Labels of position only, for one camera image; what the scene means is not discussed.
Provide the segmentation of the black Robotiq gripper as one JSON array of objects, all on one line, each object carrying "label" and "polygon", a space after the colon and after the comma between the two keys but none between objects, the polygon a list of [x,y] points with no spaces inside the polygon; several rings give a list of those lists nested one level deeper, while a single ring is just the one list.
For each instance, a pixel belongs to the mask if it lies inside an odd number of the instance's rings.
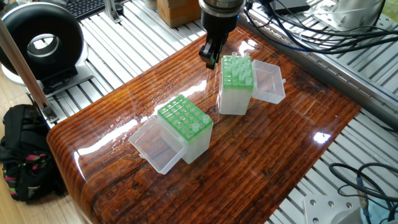
[{"label": "black Robotiq gripper", "polygon": [[219,62],[220,54],[228,35],[238,23],[238,15],[232,17],[216,17],[202,11],[202,25],[205,28],[206,44],[199,51],[199,56],[206,63],[206,68],[213,70]]}]

